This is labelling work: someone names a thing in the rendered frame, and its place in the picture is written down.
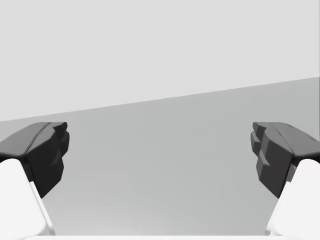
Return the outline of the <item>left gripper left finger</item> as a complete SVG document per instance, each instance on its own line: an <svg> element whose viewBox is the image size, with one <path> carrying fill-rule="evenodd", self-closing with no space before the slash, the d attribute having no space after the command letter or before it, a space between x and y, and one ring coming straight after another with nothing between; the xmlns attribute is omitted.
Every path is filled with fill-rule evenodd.
<svg viewBox="0 0 320 240"><path fill-rule="evenodd" d="M42 199L62 179L66 122L36 122L0 141L0 236L54 236Z"/></svg>

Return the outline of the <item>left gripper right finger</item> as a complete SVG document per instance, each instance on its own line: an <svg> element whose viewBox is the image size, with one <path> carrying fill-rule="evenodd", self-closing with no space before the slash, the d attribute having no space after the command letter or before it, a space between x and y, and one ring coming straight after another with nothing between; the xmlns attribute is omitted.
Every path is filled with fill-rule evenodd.
<svg viewBox="0 0 320 240"><path fill-rule="evenodd" d="M254 122L259 181L278 199L270 236L320 236L320 141L283 122Z"/></svg>

